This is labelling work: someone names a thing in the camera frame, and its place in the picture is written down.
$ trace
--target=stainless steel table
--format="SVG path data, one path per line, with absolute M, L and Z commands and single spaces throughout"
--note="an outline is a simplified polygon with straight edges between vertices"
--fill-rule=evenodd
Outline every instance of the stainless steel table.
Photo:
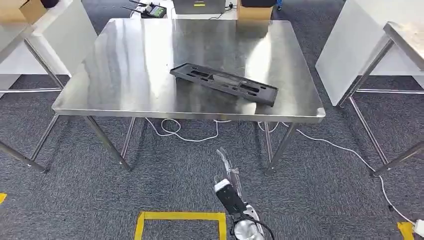
M 194 63 L 278 87 L 274 107 L 185 80 L 170 69 Z M 269 168 L 298 123 L 319 123 L 325 111 L 288 21 L 111 19 L 52 108 L 83 116 L 119 163 L 136 118 L 265 122 Z M 131 117 L 122 154 L 92 116 Z M 290 127 L 272 157 L 268 122 Z
M 381 149 L 377 139 L 375 138 L 372 130 L 368 126 L 367 121 L 362 115 L 354 97 L 354 93 L 386 93 L 386 94 L 424 94 L 423 90 L 399 90 L 399 89 L 365 89 L 360 88 L 365 81 L 367 81 L 371 72 L 376 68 L 384 56 L 389 50 L 397 45 L 421 70 L 424 71 L 424 24 L 422 23 L 406 23 L 399 24 L 396 22 L 387 22 L 384 26 L 384 32 L 386 33 L 386 42 L 384 47 L 380 50 L 377 56 L 366 68 L 365 72 L 358 76 L 353 82 L 350 89 L 344 94 L 343 98 L 338 103 L 338 106 L 342 106 L 346 100 L 352 104 L 356 115 L 359 117 L 360 122 L 366 130 L 369 139 L 372 142 L 378 156 L 383 162 L 384 166 L 380 167 L 373 175 L 379 175 L 380 173 L 389 170 L 391 167 L 397 165 L 400 162 L 405 161 L 407 158 L 421 152 L 424 149 L 424 142 L 421 141 L 411 147 L 410 149 L 403 152 L 399 157 L 389 162 Z
M 31 54 L 37 59 L 40 65 L 44 68 L 50 78 L 57 84 L 58 87 L 53 88 L 38 88 L 38 89 L 0 89 L 1 94 L 12 94 L 12 93 L 45 93 L 45 92 L 60 92 L 64 85 L 58 79 L 58 77 L 52 72 L 50 67 L 46 64 L 43 58 L 37 53 L 34 47 L 29 42 L 28 38 L 31 36 L 33 29 L 27 23 L 7 23 L 0 24 L 0 63 L 8 57 L 8 55 L 22 42 L 25 43 L 28 50 Z M 46 141 L 49 133 L 51 132 L 53 126 L 55 125 L 59 115 L 55 115 L 48 125 L 46 131 L 42 135 L 40 141 L 38 142 L 32 156 L 27 158 L 21 153 L 11 148 L 4 142 L 0 141 L 0 150 L 6 152 L 12 157 L 22 161 L 30 167 L 37 169 L 40 172 L 44 172 L 46 169 L 43 166 L 35 163 L 35 160 Z

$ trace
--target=black plastic tray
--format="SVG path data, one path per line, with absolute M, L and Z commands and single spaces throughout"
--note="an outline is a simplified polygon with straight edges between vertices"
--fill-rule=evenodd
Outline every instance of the black plastic tray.
M 177 78 L 271 107 L 274 106 L 278 92 L 277 87 L 192 63 L 177 66 L 169 73 Z

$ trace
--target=black bag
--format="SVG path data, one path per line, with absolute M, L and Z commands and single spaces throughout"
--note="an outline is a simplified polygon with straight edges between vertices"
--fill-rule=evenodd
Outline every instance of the black bag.
M 56 6 L 56 4 L 58 4 L 59 0 L 41 0 L 42 5 L 46 8 L 46 9 L 51 9 L 54 6 Z
M 240 0 L 241 5 L 245 8 L 270 8 L 274 6 L 276 0 Z

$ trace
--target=cardboard box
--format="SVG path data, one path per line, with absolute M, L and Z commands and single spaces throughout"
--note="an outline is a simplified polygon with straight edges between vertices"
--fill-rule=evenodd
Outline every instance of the cardboard box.
M 34 24 L 46 12 L 40 0 L 0 0 L 0 23 Z
M 237 3 L 238 20 L 270 20 L 272 7 L 244 7 L 240 0 Z

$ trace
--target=table leg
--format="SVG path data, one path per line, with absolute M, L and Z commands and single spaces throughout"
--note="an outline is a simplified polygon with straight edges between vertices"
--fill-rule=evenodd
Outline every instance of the table leg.
M 358 116 L 363 128 L 365 129 L 366 134 L 368 135 L 369 139 L 371 140 L 372 145 L 375 148 L 375 151 L 378 153 L 378 156 L 380 157 L 383 164 L 386 165 L 389 161 L 387 160 L 386 155 L 384 154 L 382 148 L 379 145 L 379 142 L 377 141 L 376 137 L 374 136 L 373 132 L 371 131 L 370 126 L 368 126 L 368 123 L 365 120 L 364 116 L 362 115 L 357 103 L 355 102 L 355 100 L 352 96 L 350 96 L 348 99 L 349 99 L 350 103 L 352 104 L 353 109 L 355 110 L 355 113 Z
M 270 136 L 270 126 L 267 121 L 263 123 L 265 127 L 265 141 L 266 141 L 266 151 L 268 152 L 268 161 L 269 164 L 273 159 L 273 146 L 271 145 L 271 136 Z
M 365 72 L 362 74 L 362 76 L 357 81 L 355 81 L 355 83 L 351 85 L 348 91 L 346 91 L 344 96 L 338 102 L 337 106 L 341 107 L 342 104 L 346 100 L 348 100 L 348 98 L 352 97 L 352 95 L 362 86 L 362 84 L 365 83 L 365 81 L 368 79 L 370 74 L 373 72 L 373 70 L 377 67 L 379 62 L 384 58 L 384 56 L 387 54 L 387 52 L 392 48 L 394 44 L 395 42 L 393 40 L 391 39 L 387 40 L 387 43 L 380 50 L 380 52 L 377 54 L 374 60 L 369 64 L 369 66 L 367 67 Z
M 424 141 L 421 141 L 421 142 L 415 144 L 413 147 L 411 147 L 407 151 L 405 151 L 404 153 L 402 153 L 396 159 L 392 160 L 388 164 L 377 169 L 377 171 L 373 172 L 372 174 L 375 177 L 377 177 L 377 176 L 381 175 L 381 173 L 388 171 L 389 169 L 391 169 L 391 168 L 395 167 L 396 165 L 400 164 L 401 162 L 405 161 L 406 159 L 408 159 L 412 155 L 419 153 L 423 149 L 424 149 Z
M 38 141 L 37 147 L 35 147 L 35 150 L 31 155 L 31 158 L 30 158 L 31 161 L 36 160 L 37 156 L 39 155 L 41 148 L 43 147 L 44 143 L 46 142 L 46 139 L 49 136 L 50 132 L 52 131 L 53 127 L 55 126 L 58 118 L 59 118 L 59 114 L 56 113 L 53 116 L 53 119 L 48 124 L 47 129 L 44 131 L 44 134 L 41 136 L 41 139 Z
M 55 82 L 60 89 L 64 89 L 63 83 L 59 80 L 59 78 L 53 73 L 53 71 L 50 69 L 50 67 L 47 65 L 47 63 L 44 61 L 44 59 L 39 55 L 37 50 L 33 47 L 33 45 L 25 39 L 23 41 L 28 48 L 28 50 L 31 52 L 31 54 L 34 56 L 34 58 L 40 63 L 42 68 L 47 72 L 47 74 L 50 76 L 50 78 Z
M 102 129 L 94 120 L 94 118 L 92 116 L 83 116 L 83 118 L 87 122 L 87 124 L 94 130 L 95 134 L 101 140 L 101 142 L 103 143 L 103 146 L 107 149 L 107 151 L 109 151 L 109 153 L 112 154 L 112 156 L 115 157 L 116 160 L 118 160 L 119 164 L 123 165 L 124 169 L 128 171 L 131 170 L 130 166 L 123 159 L 121 154 L 117 151 L 117 149 L 114 147 L 112 142 L 108 139 L 108 137 L 102 131 Z
M 23 156 L 22 154 L 20 154 L 19 152 L 17 152 L 15 149 L 11 148 L 10 146 L 6 145 L 2 141 L 0 141 L 0 150 L 16 158 L 17 160 L 22 161 L 24 164 L 28 165 L 29 167 L 33 167 L 34 169 L 36 169 L 37 171 L 41 173 L 44 173 L 46 171 L 46 169 L 43 166 L 31 161 L 29 158 Z
M 271 162 L 268 164 L 268 168 L 266 169 L 266 172 L 265 172 L 266 175 L 269 175 L 271 169 L 274 167 L 276 162 L 278 162 L 278 160 L 282 157 L 284 150 L 289 145 L 290 138 L 296 132 L 297 126 L 298 126 L 298 123 L 295 123 L 295 122 L 290 123 L 290 125 L 288 126 L 288 129 L 285 132 L 284 137 L 282 138 L 278 146 L 277 152 L 275 153 L 274 157 L 272 157 Z
M 131 122 L 129 123 L 128 132 L 126 133 L 125 141 L 123 142 L 122 151 L 120 152 L 120 155 L 123 159 L 125 159 L 125 155 L 127 154 L 128 145 L 130 144 L 131 134 L 134 130 L 134 124 L 136 123 L 136 118 L 131 118 Z

